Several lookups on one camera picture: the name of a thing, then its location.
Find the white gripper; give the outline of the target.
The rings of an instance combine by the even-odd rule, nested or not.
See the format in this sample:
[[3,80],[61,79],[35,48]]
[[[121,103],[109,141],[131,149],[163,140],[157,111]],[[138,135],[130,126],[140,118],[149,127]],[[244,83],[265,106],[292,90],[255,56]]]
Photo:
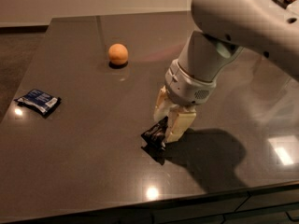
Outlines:
[[180,67],[178,59],[175,59],[165,74],[164,83],[165,87],[158,92],[153,118],[160,121],[168,115],[164,141],[173,143],[192,125],[196,118],[195,105],[207,101],[216,88],[216,82],[204,82],[190,77]]

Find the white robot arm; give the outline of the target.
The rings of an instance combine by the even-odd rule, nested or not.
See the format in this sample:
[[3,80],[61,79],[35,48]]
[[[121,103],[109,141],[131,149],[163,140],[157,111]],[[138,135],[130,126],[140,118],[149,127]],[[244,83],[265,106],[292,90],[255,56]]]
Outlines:
[[167,121],[164,145],[179,140],[191,126],[221,69],[243,48],[299,77],[296,12],[271,0],[192,0],[191,13],[197,28],[168,68],[155,105],[154,119]]

